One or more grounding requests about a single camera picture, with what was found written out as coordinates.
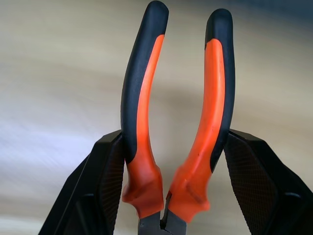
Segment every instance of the gripping tool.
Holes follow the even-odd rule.
[[[121,130],[99,139],[71,173],[39,235],[113,235],[125,163],[129,181],[122,200],[137,211],[138,234],[185,235],[195,214],[210,207],[206,188],[223,148],[233,191],[252,235],[312,234],[311,190],[265,141],[229,129],[235,67],[232,17],[225,9],[214,11],[207,21],[200,124],[164,206],[148,108],[168,14],[159,1],[148,5],[125,74]]]
[[[225,9],[207,21],[204,44],[204,96],[198,132],[189,155],[175,173],[166,197],[150,145],[148,108],[153,77],[169,11],[151,2],[128,62],[121,100],[121,130],[128,155],[129,181],[122,200],[137,210],[138,234],[183,235],[195,214],[208,210],[206,187],[226,143],[233,113],[235,67],[233,25]]]

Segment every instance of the orange handle grip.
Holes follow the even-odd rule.
[[[129,59],[121,102],[121,129],[129,154],[125,156],[129,181],[122,200],[132,204],[139,218],[164,207],[162,177],[149,138],[149,98],[167,26],[168,9],[151,2],[143,16]]]
[[[224,9],[214,11],[206,27],[204,97],[198,132],[168,194],[169,210],[186,222],[210,207],[207,184],[230,128],[235,95],[232,35],[231,14]]]

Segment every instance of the blurred background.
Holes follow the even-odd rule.
[[[124,73],[148,0],[0,0],[0,234],[37,234],[68,175],[102,135],[120,128]],[[265,139],[313,189],[313,3],[164,0],[170,10],[150,102],[164,193],[196,135],[204,33],[219,7],[234,20],[233,129]],[[191,235],[247,235],[224,155],[211,210]],[[116,235],[135,235],[121,203]]]

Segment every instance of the orange rubber grip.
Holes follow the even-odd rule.
[[[235,71],[231,14],[212,13],[206,29],[204,97],[198,132],[171,184],[169,210],[185,222],[210,208],[207,184],[224,148],[232,117]]]

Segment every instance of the light wood background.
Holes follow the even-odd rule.
[[[67,176],[95,141],[120,128],[124,72],[147,3],[0,1],[1,235],[37,234]],[[232,128],[265,139],[313,189],[312,25],[227,2],[165,3],[170,18],[150,103],[164,194],[197,131],[205,25],[221,6],[234,18]],[[208,197],[211,210],[188,234],[249,234],[223,155]],[[114,234],[136,228],[135,209],[121,203]]]

